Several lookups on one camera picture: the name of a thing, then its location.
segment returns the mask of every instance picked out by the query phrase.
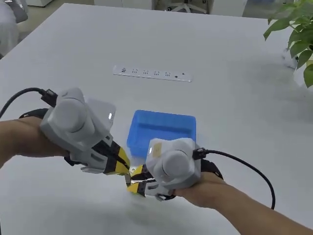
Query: label sticker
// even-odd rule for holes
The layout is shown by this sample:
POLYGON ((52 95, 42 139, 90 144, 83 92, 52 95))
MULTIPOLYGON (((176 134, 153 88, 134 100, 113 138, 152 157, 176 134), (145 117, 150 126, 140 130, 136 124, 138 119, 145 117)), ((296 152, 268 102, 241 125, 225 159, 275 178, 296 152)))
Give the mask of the label sticker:
POLYGON ((153 158, 159 158, 159 157, 161 157, 161 153, 162 153, 162 143, 156 143, 153 146, 152 157, 153 158))

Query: floor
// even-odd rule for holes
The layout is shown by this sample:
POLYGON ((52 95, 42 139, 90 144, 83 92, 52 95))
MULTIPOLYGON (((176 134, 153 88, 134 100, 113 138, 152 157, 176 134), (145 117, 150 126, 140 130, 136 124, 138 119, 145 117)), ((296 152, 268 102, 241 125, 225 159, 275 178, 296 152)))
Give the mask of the floor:
MULTIPOLYGON (((253 18, 268 18, 281 5, 280 1, 284 0, 275 1, 276 2, 271 2, 271 0, 248 0, 243 16, 253 18)), ((28 12, 29 19, 19 24, 21 34, 27 35, 29 32, 33 31, 65 2, 93 5, 93 0, 54 0, 46 7, 30 6, 28 12)), ((193 0, 192 4, 206 8, 206 5, 202 3, 202 0, 193 0)), ((166 6, 162 4, 161 0, 159 0, 156 9, 165 10, 166 6)))
MULTIPOLYGON (((173 2, 182 2, 182 0, 174 0, 173 2)), ((29 6, 28 10, 28 20, 19 23, 19 30, 23 34, 27 34, 37 28, 44 20, 46 20, 54 11, 56 11, 63 3, 75 3, 75 4, 85 4, 93 5, 93 0, 53 0, 46 7, 35 7, 29 6)), ((201 8, 206 8, 206 5, 202 3, 202 0, 193 0, 192 3, 201 8)), ((165 10, 165 5, 162 1, 159 1, 157 10, 165 10)))

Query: hand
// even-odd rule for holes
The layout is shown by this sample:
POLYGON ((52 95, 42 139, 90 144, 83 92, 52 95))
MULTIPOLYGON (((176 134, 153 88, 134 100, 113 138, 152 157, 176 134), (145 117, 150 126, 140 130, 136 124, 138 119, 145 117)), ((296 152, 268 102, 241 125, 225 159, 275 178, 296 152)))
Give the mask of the hand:
POLYGON ((24 117, 14 120, 16 155, 28 157, 66 156, 68 153, 53 144, 40 130, 41 119, 24 117))
POLYGON ((177 189, 174 195, 184 197, 195 206, 215 209, 228 188, 231 186, 215 174, 203 172, 198 183, 191 188, 177 189))

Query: cable connector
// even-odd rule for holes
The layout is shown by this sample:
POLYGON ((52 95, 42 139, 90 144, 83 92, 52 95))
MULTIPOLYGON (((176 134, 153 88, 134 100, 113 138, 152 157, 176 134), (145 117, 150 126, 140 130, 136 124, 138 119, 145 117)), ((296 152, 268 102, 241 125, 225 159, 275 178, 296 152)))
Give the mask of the cable connector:
POLYGON ((41 100, 43 100, 48 105, 54 108, 57 104, 57 98, 58 98, 58 95, 52 90, 48 89, 43 92, 41 100))
POLYGON ((192 158, 194 160, 204 159, 208 154, 205 148, 198 148, 193 151, 192 158))

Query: electrical outlet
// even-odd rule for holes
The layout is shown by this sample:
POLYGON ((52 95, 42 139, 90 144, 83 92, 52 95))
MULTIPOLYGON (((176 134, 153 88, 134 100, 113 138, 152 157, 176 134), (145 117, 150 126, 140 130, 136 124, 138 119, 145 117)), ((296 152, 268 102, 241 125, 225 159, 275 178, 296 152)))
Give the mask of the electrical outlet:
POLYGON ((144 77, 181 82, 192 82, 193 80, 192 76, 185 72, 149 70, 141 69, 138 67, 127 67, 118 65, 114 66, 113 74, 129 77, 144 77))

